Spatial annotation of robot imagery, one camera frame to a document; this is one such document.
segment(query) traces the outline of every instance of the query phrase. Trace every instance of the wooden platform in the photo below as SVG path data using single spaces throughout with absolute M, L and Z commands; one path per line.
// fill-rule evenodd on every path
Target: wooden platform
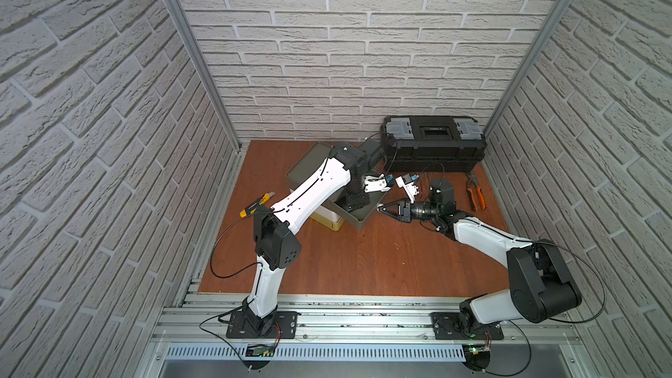
M 264 193 L 275 191 L 270 204 L 287 196 L 286 174 L 313 144 L 252 141 L 219 233 L 239 219 L 243 207 Z M 508 230 L 483 167 L 478 164 L 474 173 L 488 204 L 488 209 L 477 211 L 476 216 Z M 429 190 L 427 182 L 439 175 L 424 174 L 422 199 Z M 470 211 L 466 175 L 454 172 L 444 178 L 455 187 L 458 208 Z M 404 196 L 404 191 L 395 187 L 385 201 Z M 255 262 L 252 224 L 252 219 L 244 219 L 222 238 L 213 257 L 217 274 L 225 276 Z M 494 260 L 425 230 L 417 221 L 399 223 L 374 213 L 359 232 L 348 223 L 334 232 L 308 219 L 296 237 L 303 246 L 302 252 L 287 268 L 281 293 L 472 297 L 509 286 L 506 269 Z M 218 279 L 206 268 L 199 291 L 247 293 L 254 274 L 255 268 L 251 267 L 230 279 Z

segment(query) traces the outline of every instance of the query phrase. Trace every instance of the orange-handled pliers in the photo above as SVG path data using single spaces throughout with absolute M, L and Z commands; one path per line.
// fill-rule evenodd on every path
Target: orange-handled pliers
M 485 198 L 483 197 L 483 192 L 481 191 L 481 186 L 478 183 L 478 179 L 471 172 L 467 172 L 466 176 L 468 180 L 466 181 L 466 192 L 469 194 L 469 203 L 471 204 L 471 209 L 476 210 L 476 200 L 480 204 L 481 210 L 487 209 L 485 204 Z

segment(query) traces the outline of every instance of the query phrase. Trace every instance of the black cable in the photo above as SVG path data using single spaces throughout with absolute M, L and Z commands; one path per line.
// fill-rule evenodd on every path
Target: black cable
M 518 331 L 523 335 L 523 337 L 525 338 L 525 341 L 527 342 L 527 352 L 528 352 L 527 363 L 525 364 L 525 366 L 523 366 L 523 369 L 521 369 L 520 371 L 518 371 L 516 373 L 511 373 L 511 374 L 498 374 L 498 373 L 483 370 L 483 372 L 488 373 L 490 375 L 494 375 L 496 377 L 513 377 L 515 375 L 518 375 L 518 374 L 522 373 L 523 371 L 525 371 L 525 369 L 527 369 L 527 367 L 530 365 L 530 362 L 532 362 L 532 345 L 530 345 L 530 340 L 527 338 L 527 336 L 525 335 L 523 330 L 520 327 L 518 327 L 518 324 L 516 324 L 512 321 L 509 321 L 509 322 L 516 326 Z
M 275 213 L 277 214 L 277 213 L 279 213 L 279 212 L 282 212 L 283 210 L 284 210 L 284 209 L 281 209 L 281 210 L 274 211 L 274 212 L 270 212 L 270 213 L 271 213 L 271 214 L 275 214 Z M 257 262 L 254 262 L 254 263 L 252 263 L 251 265 L 248 265 L 248 266 L 246 266 L 246 267 L 243 267 L 242 269 L 240 269 L 240 270 L 237 271 L 236 273 L 230 274 L 230 275 L 228 275 L 228 276 L 220 276 L 219 274 L 214 273 L 214 269 L 212 268 L 212 257 L 214 256 L 214 252 L 215 252 L 215 250 L 217 249 L 217 245 L 219 245 L 219 241 L 221 241 L 222 237 L 226 234 L 226 232 L 229 232 L 229 230 L 230 230 L 231 228 L 233 228 L 238 222 L 242 221 L 243 219 L 247 219 L 248 217 L 252 217 L 252 216 L 254 216 L 254 215 L 258 215 L 258 214 L 260 214 L 260 213 L 261 213 L 261 212 L 255 211 L 254 213 L 250 213 L 248 216 L 241 217 L 241 218 L 238 219 L 236 222 L 231 223 L 231 224 L 229 225 L 229 227 L 228 227 L 227 229 L 225 229 L 224 232 L 222 232 L 221 235 L 219 235 L 219 237 L 217 238 L 217 240 L 214 242 L 214 246 L 213 246 L 213 248 L 212 248 L 212 251 L 210 252 L 210 261 L 208 262 L 208 265 L 210 266 L 210 272 L 212 273 L 213 276 L 215 276 L 215 277 L 218 278 L 218 279 L 228 279 L 228 278 L 233 277 L 233 276 L 235 276 L 236 274 L 238 274 L 238 273 L 244 271 L 246 268 L 250 268 L 250 267 L 252 267 L 252 266 L 254 266 L 254 265 L 261 264 L 261 263 L 259 263 L 258 261 L 257 261 Z
M 243 308 L 243 306 L 239 306 L 239 307 L 235 307 L 234 309 L 231 309 L 231 311 L 225 312 L 225 313 L 223 313 L 223 314 L 217 314 L 217 315 L 214 315 L 214 316 L 212 316 L 212 317 L 210 317 L 210 318 L 208 318 L 208 319 L 206 319 L 206 320 L 203 320 L 203 322 L 200 323 L 200 324 L 198 325 L 198 328 L 200 328 L 201 330 L 203 330 L 203 331 L 206 332 L 206 333 L 210 333 L 210 334 L 212 334 L 212 335 L 215 336 L 216 338 L 218 338 L 218 339 L 222 340 L 224 343 L 228 344 L 228 346 L 231 348 L 231 350 L 233 350 L 233 353 L 235 353 L 236 356 L 238 356 L 238 359 L 240 359 L 241 363 L 247 368 L 247 365 L 245 364 L 245 360 L 243 359 L 243 357 L 240 356 L 240 354 L 238 353 L 238 350 L 236 350 L 236 349 L 231 345 L 231 343 L 229 343 L 225 338 L 223 338 L 223 337 L 220 336 L 219 334 L 217 334 L 217 333 L 213 333 L 213 332 L 211 332 L 211 331 L 206 330 L 205 328 L 203 328 L 203 324 L 205 324 L 206 322 L 208 322 L 208 321 L 210 321 L 210 320 L 214 320 L 214 319 L 217 318 L 217 317 L 222 318 L 222 317 L 224 317 L 224 316 L 226 316 L 226 315 L 229 315 L 229 314 L 232 314 L 232 313 L 234 313 L 234 312 L 236 312 L 236 311 L 238 311 L 239 309 L 242 309 L 242 308 Z

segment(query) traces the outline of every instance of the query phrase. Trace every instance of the yellow utility knife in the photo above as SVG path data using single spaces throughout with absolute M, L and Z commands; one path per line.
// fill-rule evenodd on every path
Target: yellow utility knife
M 248 207 L 246 207 L 245 209 L 243 209 L 242 211 L 240 211 L 240 217 L 245 217 L 245 216 L 249 216 L 249 215 L 253 214 L 253 213 L 255 212 L 255 210 L 257 210 L 257 207 L 259 207 L 259 206 L 263 205 L 264 203 L 266 203 L 266 202 L 267 202 L 268 200 L 270 200 L 271 197 L 273 197 L 273 196 L 275 196 L 275 193 L 274 193 L 274 192 L 269 192 L 269 193 L 267 192 L 266 194 L 264 194 L 263 196 L 261 196 L 261 198 L 255 200 L 255 201 L 252 202 L 252 204 L 250 204 Z

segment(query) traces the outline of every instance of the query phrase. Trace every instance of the ventilation grille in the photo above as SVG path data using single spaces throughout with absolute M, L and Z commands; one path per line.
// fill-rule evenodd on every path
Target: ventilation grille
M 459 344 L 326 344 L 280 343 L 273 357 L 247 357 L 248 344 L 231 343 L 241 357 L 250 361 L 367 361 L 367 362 L 464 362 Z M 166 360 L 237 359 L 224 343 L 171 343 Z

